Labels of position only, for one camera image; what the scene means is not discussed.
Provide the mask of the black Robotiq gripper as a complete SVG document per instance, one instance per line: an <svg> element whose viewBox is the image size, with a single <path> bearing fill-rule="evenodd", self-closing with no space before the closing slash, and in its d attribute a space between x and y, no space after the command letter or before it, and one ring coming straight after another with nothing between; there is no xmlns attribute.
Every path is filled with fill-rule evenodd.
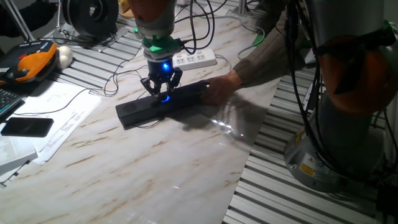
<svg viewBox="0 0 398 224"><path fill-rule="evenodd" d="M149 76L141 79L142 86L154 97L159 97L161 84L167 83L167 91L173 92L180 83L182 70L173 67L171 57L162 60L148 60Z"/></svg>

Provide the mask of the person's bare hand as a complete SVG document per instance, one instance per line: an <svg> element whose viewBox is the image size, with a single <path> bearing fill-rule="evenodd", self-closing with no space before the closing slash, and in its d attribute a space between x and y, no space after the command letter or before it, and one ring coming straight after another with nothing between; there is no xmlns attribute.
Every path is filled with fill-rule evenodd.
<svg viewBox="0 0 398 224"><path fill-rule="evenodd" d="M203 81L208 88L201 94L201 102L206 105L222 105L243 84L242 79L233 70L225 75L209 78Z"/></svg>

